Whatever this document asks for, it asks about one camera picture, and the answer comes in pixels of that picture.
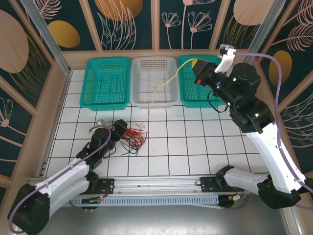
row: plastic basket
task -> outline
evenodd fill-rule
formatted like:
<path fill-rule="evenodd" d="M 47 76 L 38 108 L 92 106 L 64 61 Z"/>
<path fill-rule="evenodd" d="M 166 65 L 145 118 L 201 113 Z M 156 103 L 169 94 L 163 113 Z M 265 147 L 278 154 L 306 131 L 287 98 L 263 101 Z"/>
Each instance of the plastic basket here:
<path fill-rule="evenodd" d="M 199 58 L 219 64 L 221 60 L 217 56 L 211 55 L 184 55 L 178 58 L 178 64 L 181 66 L 185 61 Z M 191 69 L 192 61 L 188 62 L 179 71 L 179 86 L 180 97 L 186 108 L 208 108 L 211 107 L 207 101 L 207 94 L 212 91 L 208 86 L 197 86 L 194 81 L 195 75 Z M 223 102 L 218 98 L 210 94 L 209 99 L 214 107 L 218 107 Z"/>
<path fill-rule="evenodd" d="M 125 109 L 130 96 L 130 66 L 126 57 L 89 60 L 80 105 L 93 111 Z"/>
<path fill-rule="evenodd" d="M 132 61 L 131 103 L 140 109 L 171 108 L 180 101 L 176 60 L 168 56 L 139 57 Z"/>

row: robotic arm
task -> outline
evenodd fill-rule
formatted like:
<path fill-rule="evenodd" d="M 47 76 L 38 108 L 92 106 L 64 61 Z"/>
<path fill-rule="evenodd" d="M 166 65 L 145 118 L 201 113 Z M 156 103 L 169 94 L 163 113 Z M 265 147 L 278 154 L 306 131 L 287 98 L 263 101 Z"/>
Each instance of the robotic arm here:
<path fill-rule="evenodd" d="M 280 154 L 272 113 L 264 102 L 255 97 L 260 76 L 254 66 L 246 63 L 236 64 L 231 75 L 225 75 L 232 65 L 235 51 L 232 46 L 221 45 L 219 57 L 222 62 L 219 65 L 194 59 L 195 84 L 209 86 L 214 96 L 229 107 L 233 122 L 256 145 L 270 175 L 252 174 L 228 165 L 218 171 L 216 180 L 222 188 L 239 187 L 259 195 L 273 209 L 294 206 L 301 199 L 300 194 L 307 190 L 295 179 Z M 313 188 L 313 180 L 306 179 L 289 153 L 286 157 L 298 178 Z"/>
<path fill-rule="evenodd" d="M 36 189 L 43 187 L 23 202 L 13 217 L 13 223 L 28 235 L 38 234 L 46 226 L 52 215 L 73 197 L 86 190 L 93 192 L 97 188 L 98 175 L 93 170 L 102 163 L 102 159 L 106 158 L 105 154 L 112 150 L 116 142 L 124 135 L 127 130 L 127 123 L 118 120 L 111 130 L 101 126 L 98 128 L 95 126 L 94 129 L 91 142 L 86 144 L 83 150 L 77 154 L 76 159 L 66 168 L 43 182 L 34 186 L 25 184 L 19 190 L 8 219 L 19 202 L 27 195 L 34 193 Z M 86 158 L 102 145 L 104 145 L 103 148 Z"/>

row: yellow circle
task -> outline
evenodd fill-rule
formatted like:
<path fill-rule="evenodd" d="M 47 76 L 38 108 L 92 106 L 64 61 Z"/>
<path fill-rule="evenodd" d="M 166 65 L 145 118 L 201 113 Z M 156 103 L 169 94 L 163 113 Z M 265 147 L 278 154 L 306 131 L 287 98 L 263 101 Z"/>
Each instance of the yellow circle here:
<path fill-rule="evenodd" d="M 73 48 L 79 45 L 80 37 L 77 30 L 65 21 L 53 21 L 48 25 L 58 45 Z"/>
<path fill-rule="evenodd" d="M 128 19 L 127 8 L 131 11 L 133 17 L 136 17 L 142 9 L 142 0 L 95 0 L 95 3 L 101 13 L 107 18 L 115 21 L 121 21 Z M 122 12 L 122 6 L 125 7 L 125 13 Z"/>
<path fill-rule="evenodd" d="M 288 52 L 284 50 L 279 50 L 273 56 L 278 60 L 282 66 L 282 84 L 288 79 L 291 68 L 292 68 L 292 58 Z M 271 61 L 269 64 L 269 79 L 272 84 L 277 86 L 278 84 L 278 70 L 276 64 Z"/>

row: white clamp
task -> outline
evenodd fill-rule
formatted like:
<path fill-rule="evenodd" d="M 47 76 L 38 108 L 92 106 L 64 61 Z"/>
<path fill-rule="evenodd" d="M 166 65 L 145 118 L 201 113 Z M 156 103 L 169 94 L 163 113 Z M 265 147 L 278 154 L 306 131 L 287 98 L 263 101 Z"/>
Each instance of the white clamp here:
<path fill-rule="evenodd" d="M 231 67 L 233 64 L 235 55 L 234 52 L 236 49 L 234 49 L 233 46 L 222 44 L 220 46 L 220 51 L 219 51 L 219 58 L 222 58 L 222 61 L 220 64 L 217 66 L 217 68 L 214 70 L 215 73 L 226 73 L 228 69 Z"/>

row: dark green wallpaper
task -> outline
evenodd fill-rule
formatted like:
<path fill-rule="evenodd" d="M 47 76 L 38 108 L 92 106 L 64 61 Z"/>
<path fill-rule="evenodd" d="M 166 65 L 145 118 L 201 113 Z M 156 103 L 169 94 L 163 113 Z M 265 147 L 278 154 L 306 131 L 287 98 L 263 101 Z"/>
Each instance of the dark green wallpaper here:
<path fill-rule="evenodd" d="M 313 83 L 281 113 L 303 173 L 313 171 Z"/>
<path fill-rule="evenodd" d="M 4 199 L 5 192 L 6 192 L 6 188 L 0 187 L 0 207 L 1 207 L 2 201 Z"/>
<path fill-rule="evenodd" d="M 11 177 L 32 115 L 0 88 L 0 175 Z"/>
<path fill-rule="evenodd" d="M 221 1 L 199 2 L 160 0 L 160 49 L 209 48 Z"/>
<path fill-rule="evenodd" d="M 0 1 L 0 76 L 36 107 L 51 64 L 8 0 Z"/>
<path fill-rule="evenodd" d="M 313 70 L 313 3 L 299 1 L 274 39 L 267 54 L 274 56 L 282 65 L 283 84 L 279 102 Z M 268 59 L 261 66 L 272 94 L 277 88 L 277 68 Z"/>
<path fill-rule="evenodd" d="M 103 50 L 152 49 L 151 0 L 88 3 Z"/>

